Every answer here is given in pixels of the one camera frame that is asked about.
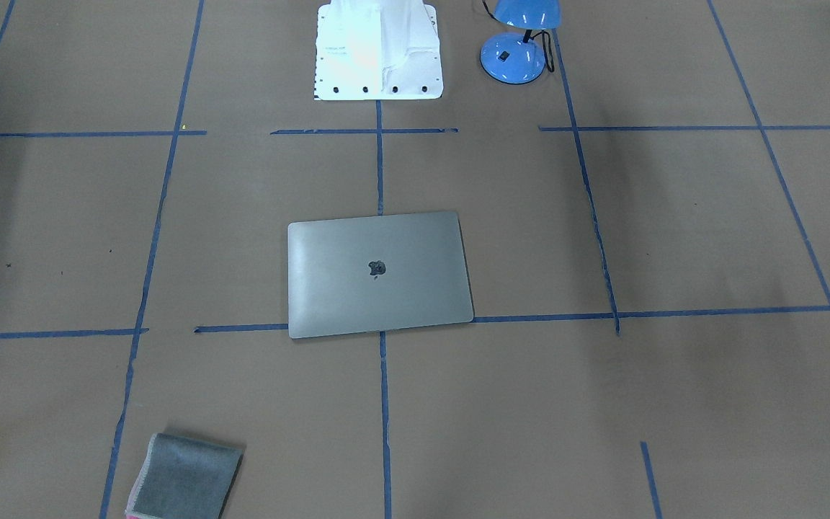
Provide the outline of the grey laptop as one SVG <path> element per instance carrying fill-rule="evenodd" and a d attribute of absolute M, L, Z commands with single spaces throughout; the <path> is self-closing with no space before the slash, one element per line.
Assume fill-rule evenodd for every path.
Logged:
<path fill-rule="evenodd" d="M 287 226 L 291 339 L 468 323 L 474 316 L 454 211 Z"/>

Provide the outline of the blue desk lamp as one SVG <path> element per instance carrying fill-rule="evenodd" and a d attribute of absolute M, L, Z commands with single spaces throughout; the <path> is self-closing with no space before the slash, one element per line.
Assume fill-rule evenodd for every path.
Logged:
<path fill-rule="evenodd" d="M 482 69 L 492 79 L 511 85 L 533 82 L 555 70 L 553 31 L 562 23 L 558 1 L 496 1 L 487 14 L 516 32 L 491 36 L 480 49 Z"/>

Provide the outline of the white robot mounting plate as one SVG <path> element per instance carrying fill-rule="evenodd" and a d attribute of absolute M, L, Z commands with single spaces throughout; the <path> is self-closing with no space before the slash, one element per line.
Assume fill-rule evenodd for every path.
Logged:
<path fill-rule="evenodd" d="M 443 92 L 434 6 L 330 1 L 318 8 L 314 99 L 439 99 Z"/>

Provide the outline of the folded grey cloth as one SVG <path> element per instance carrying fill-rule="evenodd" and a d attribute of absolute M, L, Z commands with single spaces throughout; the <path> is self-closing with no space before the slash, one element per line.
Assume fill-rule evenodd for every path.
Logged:
<path fill-rule="evenodd" d="M 210 441 L 152 435 L 125 518 L 220 518 L 243 456 Z"/>

